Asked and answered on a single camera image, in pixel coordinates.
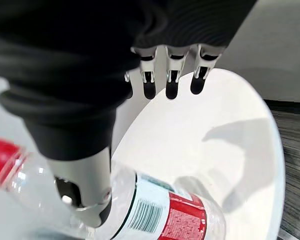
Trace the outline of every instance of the robotic hand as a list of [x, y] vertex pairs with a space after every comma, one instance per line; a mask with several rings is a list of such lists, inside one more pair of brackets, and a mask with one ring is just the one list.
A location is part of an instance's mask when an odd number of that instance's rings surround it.
[[191, 91], [209, 71], [256, 0], [1, 0], [0, 104], [20, 116], [73, 213], [99, 227], [111, 209], [116, 108], [132, 95], [140, 66], [144, 95], [156, 95], [156, 49], [166, 47], [166, 96], [178, 94], [189, 49], [197, 47]]

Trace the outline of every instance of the white surface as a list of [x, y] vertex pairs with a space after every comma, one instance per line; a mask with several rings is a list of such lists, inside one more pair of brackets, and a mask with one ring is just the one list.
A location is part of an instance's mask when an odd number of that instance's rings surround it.
[[300, 102], [300, 0], [257, 0], [217, 67], [264, 99]]
[[235, 73], [214, 69], [200, 95], [191, 76], [174, 101], [162, 91], [143, 109], [113, 158], [169, 183], [199, 180], [225, 213], [226, 240], [277, 239], [285, 169], [271, 112]]

